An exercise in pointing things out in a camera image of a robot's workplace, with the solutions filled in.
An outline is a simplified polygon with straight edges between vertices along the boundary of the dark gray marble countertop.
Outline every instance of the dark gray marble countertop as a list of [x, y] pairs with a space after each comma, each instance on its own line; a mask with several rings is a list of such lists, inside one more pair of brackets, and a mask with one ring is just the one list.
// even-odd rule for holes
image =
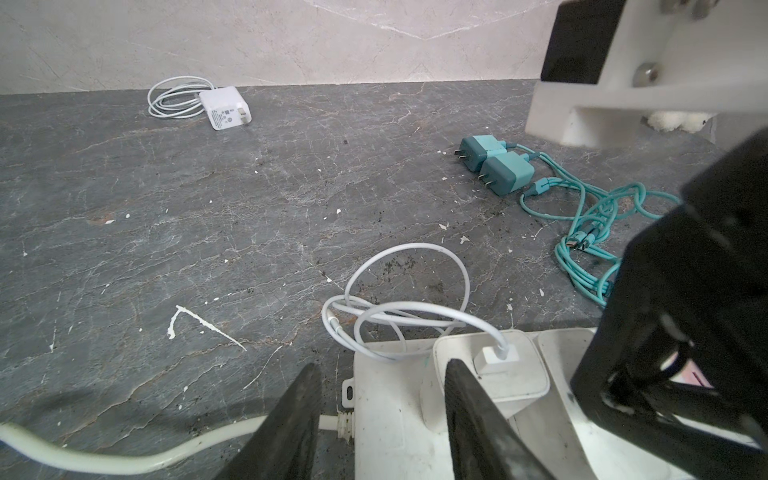
[[[323, 371], [333, 414], [353, 355], [328, 337], [319, 309], [361, 262], [399, 243], [459, 255], [468, 311], [497, 326], [596, 325], [600, 310], [553, 257], [568, 225], [486, 190], [452, 155], [461, 138], [547, 151], [606, 189], [639, 180], [675, 193], [719, 152], [647, 127], [632, 148], [606, 151], [528, 137], [533, 85], [242, 88], [253, 122], [221, 132], [204, 116], [150, 117], [145, 91], [0, 97], [0, 420], [71, 449], [155, 453], [269, 412], [308, 362]], [[531, 205], [571, 212], [574, 199], [552, 191]], [[645, 224], [618, 222], [607, 248], [620, 253]], [[379, 302], [457, 306], [462, 295], [458, 269], [432, 252], [399, 254], [361, 281], [359, 295]], [[176, 305], [245, 350], [185, 314], [169, 339]], [[142, 478], [213, 478], [242, 441]], [[316, 478], [354, 476], [353, 447], [334, 434], [317, 451]], [[0, 472], [103, 478], [8, 448]]]

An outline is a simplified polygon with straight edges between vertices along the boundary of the teal charger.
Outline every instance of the teal charger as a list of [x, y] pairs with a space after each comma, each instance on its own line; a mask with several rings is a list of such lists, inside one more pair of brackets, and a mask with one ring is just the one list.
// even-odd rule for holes
[[482, 163], [479, 180], [502, 197], [528, 185], [533, 178], [534, 168], [528, 161], [528, 154], [519, 155], [514, 151], [490, 155]]
[[469, 171], [477, 173], [487, 158], [506, 151], [507, 142], [496, 140], [493, 135], [473, 135], [462, 138], [462, 144], [453, 154], [459, 156], [459, 160], [464, 162]]

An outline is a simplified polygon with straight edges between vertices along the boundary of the white fluffy object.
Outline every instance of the white fluffy object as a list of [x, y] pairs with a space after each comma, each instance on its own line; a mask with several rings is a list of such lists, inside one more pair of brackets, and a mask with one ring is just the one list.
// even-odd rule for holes
[[648, 124], [658, 131], [672, 131], [681, 128], [695, 134], [714, 114], [690, 113], [687, 111], [655, 111], [648, 115]]

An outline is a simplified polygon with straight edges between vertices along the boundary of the coiled white cable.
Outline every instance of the coiled white cable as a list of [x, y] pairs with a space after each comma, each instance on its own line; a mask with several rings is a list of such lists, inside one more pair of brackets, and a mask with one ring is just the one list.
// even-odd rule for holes
[[[225, 425], [212, 432], [187, 440], [166, 452], [140, 457], [102, 455], [64, 449], [41, 439], [29, 430], [14, 423], [0, 424], [0, 441], [5, 442], [12, 449], [36, 462], [61, 468], [62, 470], [69, 470], [70, 472], [98, 473], [102, 475], [139, 475], [166, 468], [218, 443], [253, 433], [259, 429], [265, 419], [266, 416], [261, 416]], [[320, 430], [336, 430], [341, 435], [343, 430], [347, 428], [346, 425], [341, 425], [341, 422], [338, 422], [335, 416], [320, 416]]]
[[[177, 81], [177, 80], [192, 80], [175, 87], [169, 88], [163, 93], [159, 94], [154, 100], [152, 100], [152, 93], [157, 90], [163, 84]], [[203, 113], [205, 109], [203, 104], [200, 103], [200, 99], [197, 96], [202, 91], [213, 90], [216, 87], [209, 80], [202, 77], [192, 77], [190, 75], [182, 75], [180, 77], [166, 78], [163, 81], [159, 81], [147, 92], [147, 103], [149, 104], [149, 114], [157, 118], [192, 118]], [[177, 100], [178, 97], [184, 95], [192, 95], [192, 98], [185, 101], [177, 101], [171, 103], [169, 100]]]
[[[424, 302], [389, 302], [381, 305], [374, 305], [368, 300], [364, 300], [357, 296], [349, 294], [352, 289], [352, 285], [357, 281], [357, 278], [362, 272], [364, 272], [369, 266], [373, 265], [383, 257], [390, 255], [400, 250], [411, 249], [426, 249], [436, 250], [440, 253], [444, 253], [451, 257], [456, 262], [458, 268], [461, 269], [464, 276], [464, 300], [459, 310], [448, 308], [447, 306], [435, 305], [433, 303]], [[399, 326], [428, 326], [432, 327], [440, 333], [440, 336], [448, 335], [456, 327], [463, 327], [465, 324], [472, 325], [480, 330], [483, 330], [494, 337], [497, 342], [495, 347], [496, 356], [500, 359], [507, 358], [507, 352], [509, 351], [509, 344], [507, 339], [499, 332], [493, 325], [484, 320], [479, 319], [474, 315], [466, 313], [464, 309], [469, 302], [469, 274], [467, 273], [464, 263], [447, 248], [435, 245], [434, 243], [404, 243], [396, 247], [388, 248], [382, 252], [377, 253], [370, 259], [368, 259], [359, 269], [352, 275], [349, 282], [346, 284], [343, 295], [335, 295], [329, 298], [320, 310], [320, 316], [323, 318], [323, 325], [331, 335], [331, 337], [345, 346], [346, 348], [355, 352], [360, 352], [363, 355], [369, 356], [374, 360], [381, 362], [397, 362], [399, 360], [411, 357], [425, 355], [429, 349], [420, 349], [409, 352], [407, 349], [406, 338], [403, 336]], [[354, 334], [355, 338], [349, 336], [344, 331], [344, 328], [339, 324], [339, 319], [334, 315], [329, 314], [329, 307], [335, 310], [341, 310], [346, 313], [351, 313], [357, 316], [355, 321]], [[415, 312], [435, 313], [441, 316], [447, 316], [454, 319], [449, 320], [435, 320], [435, 319], [423, 319], [411, 313], [404, 312], [403, 310], [411, 310]], [[390, 352], [377, 352], [371, 350], [366, 346], [366, 343], [362, 339], [360, 334], [360, 327], [364, 322], [378, 323], [381, 325], [390, 325], [395, 330], [400, 343], [402, 344], [402, 351], [399, 353]]]

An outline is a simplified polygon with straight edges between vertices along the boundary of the white power adapter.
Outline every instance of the white power adapter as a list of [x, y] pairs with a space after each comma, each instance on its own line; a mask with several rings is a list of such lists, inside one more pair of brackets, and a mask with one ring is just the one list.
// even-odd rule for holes
[[435, 341], [419, 389], [422, 418], [433, 432], [447, 432], [445, 421], [445, 369], [460, 359], [508, 419], [549, 391], [549, 374], [538, 349], [519, 330], [503, 330], [509, 342], [506, 359], [499, 359], [496, 341], [487, 333], [445, 335]]
[[215, 88], [198, 94], [214, 130], [250, 123], [250, 109], [235, 87]]

